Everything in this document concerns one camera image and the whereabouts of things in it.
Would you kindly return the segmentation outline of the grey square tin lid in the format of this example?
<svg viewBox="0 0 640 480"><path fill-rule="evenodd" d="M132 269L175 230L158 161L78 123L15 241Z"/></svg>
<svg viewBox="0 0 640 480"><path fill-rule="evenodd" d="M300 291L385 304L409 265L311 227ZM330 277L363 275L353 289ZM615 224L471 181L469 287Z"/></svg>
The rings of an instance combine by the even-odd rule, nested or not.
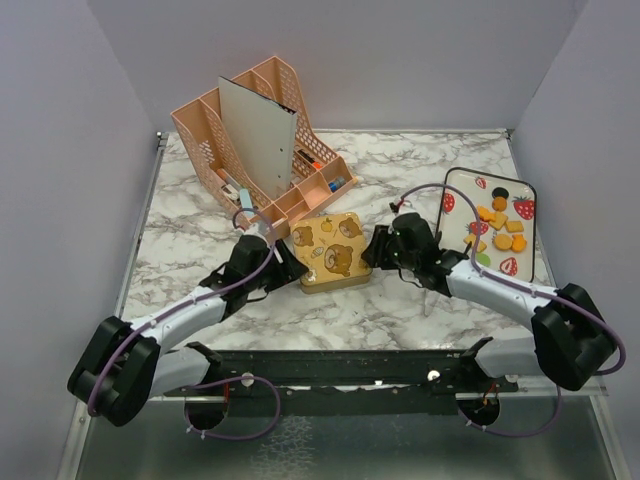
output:
<svg viewBox="0 0 640 480"><path fill-rule="evenodd" d="M291 237L296 259L309 270L349 276L349 271L371 269L361 259L366 240L354 212L301 220L294 225Z"/></svg>

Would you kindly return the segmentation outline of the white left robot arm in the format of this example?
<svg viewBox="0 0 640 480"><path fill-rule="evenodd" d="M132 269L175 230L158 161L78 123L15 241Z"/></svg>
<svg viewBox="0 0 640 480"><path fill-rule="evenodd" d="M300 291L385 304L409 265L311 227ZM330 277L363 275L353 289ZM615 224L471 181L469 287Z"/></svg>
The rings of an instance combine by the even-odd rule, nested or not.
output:
<svg viewBox="0 0 640 480"><path fill-rule="evenodd" d="M220 385L215 354L190 336L234 315L252 292L269 294L299 280L307 267L278 240L244 234L230 258L183 299L131 321L117 316L96 328L67 381L92 416L114 426L134 419L148 399L190 386L206 395Z"/></svg>

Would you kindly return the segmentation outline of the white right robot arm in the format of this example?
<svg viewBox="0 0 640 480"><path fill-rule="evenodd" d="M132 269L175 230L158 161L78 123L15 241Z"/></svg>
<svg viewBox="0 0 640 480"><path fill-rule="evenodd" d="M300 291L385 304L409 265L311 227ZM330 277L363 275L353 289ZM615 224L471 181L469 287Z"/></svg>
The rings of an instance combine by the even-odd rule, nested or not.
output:
<svg viewBox="0 0 640 480"><path fill-rule="evenodd" d="M372 268L410 272L422 288L489 308L529 331L524 338L485 338L467 351L461 383L481 391L495 378L544 375L577 391L620 349L589 294L568 284L562 289L485 272L469 251L443 249L417 213L378 225L362 254Z"/></svg>

